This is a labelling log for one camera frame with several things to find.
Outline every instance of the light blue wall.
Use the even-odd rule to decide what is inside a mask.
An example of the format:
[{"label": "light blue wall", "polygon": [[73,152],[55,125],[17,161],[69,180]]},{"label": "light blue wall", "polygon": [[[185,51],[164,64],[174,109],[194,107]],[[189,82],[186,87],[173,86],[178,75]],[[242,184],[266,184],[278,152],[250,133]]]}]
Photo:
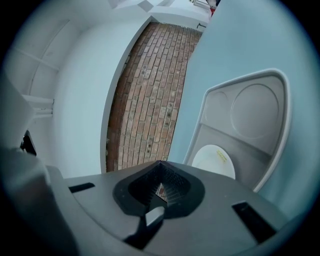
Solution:
[{"label": "light blue wall", "polygon": [[271,0],[222,0],[188,63],[169,161],[182,163],[204,93],[267,68],[288,77],[292,122],[273,175],[259,192],[289,218],[304,211],[320,180],[320,67],[304,31]]}]

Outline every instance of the black slot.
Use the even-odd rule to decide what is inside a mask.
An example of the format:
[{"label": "black slot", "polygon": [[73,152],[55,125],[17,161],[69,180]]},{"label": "black slot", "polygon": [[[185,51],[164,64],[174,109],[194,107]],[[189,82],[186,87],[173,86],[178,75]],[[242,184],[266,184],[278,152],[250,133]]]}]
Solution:
[{"label": "black slot", "polygon": [[276,233],[247,202],[234,204],[232,208],[259,244]]},{"label": "black slot", "polygon": [[84,183],[84,184],[80,184],[80,185],[76,185],[76,186],[70,186],[69,189],[71,191],[71,193],[76,193],[76,192],[80,192],[82,190],[87,190],[90,188],[93,188],[95,185],[88,182],[88,183]]}]

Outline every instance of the yellow sticker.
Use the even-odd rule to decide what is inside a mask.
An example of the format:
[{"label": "yellow sticker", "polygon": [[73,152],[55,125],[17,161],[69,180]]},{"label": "yellow sticker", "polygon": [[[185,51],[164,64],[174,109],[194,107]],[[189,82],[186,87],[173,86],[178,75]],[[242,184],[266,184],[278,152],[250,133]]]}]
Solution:
[{"label": "yellow sticker", "polygon": [[227,158],[224,156],[224,154],[222,154],[222,152],[219,149],[216,151],[216,153],[222,159],[223,163],[227,162]]}]

